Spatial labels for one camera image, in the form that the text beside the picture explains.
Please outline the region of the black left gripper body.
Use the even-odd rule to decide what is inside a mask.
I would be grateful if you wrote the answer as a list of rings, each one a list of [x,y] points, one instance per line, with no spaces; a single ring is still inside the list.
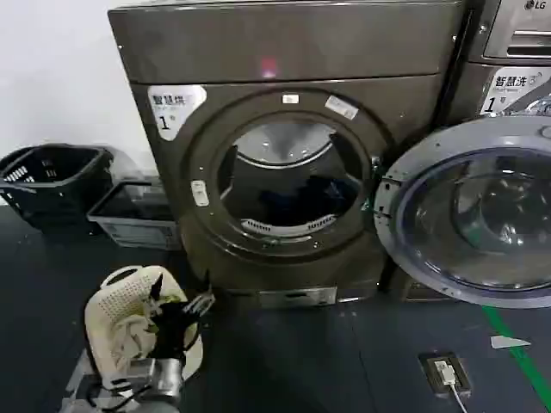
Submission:
[[[187,309],[189,303],[171,301],[160,306],[152,318],[156,341],[148,354],[154,359],[184,359],[199,338],[199,316]]]

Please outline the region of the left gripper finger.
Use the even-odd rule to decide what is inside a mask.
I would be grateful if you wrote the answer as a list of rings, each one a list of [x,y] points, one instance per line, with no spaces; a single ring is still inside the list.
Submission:
[[[199,293],[184,307],[183,312],[186,316],[193,319],[200,319],[213,307],[216,302],[216,297],[212,290],[207,290]]]
[[[160,274],[150,288],[147,299],[147,304],[150,308],[159,308],[164,303],[164,298],[161,295],[163,281],[164,275]]]

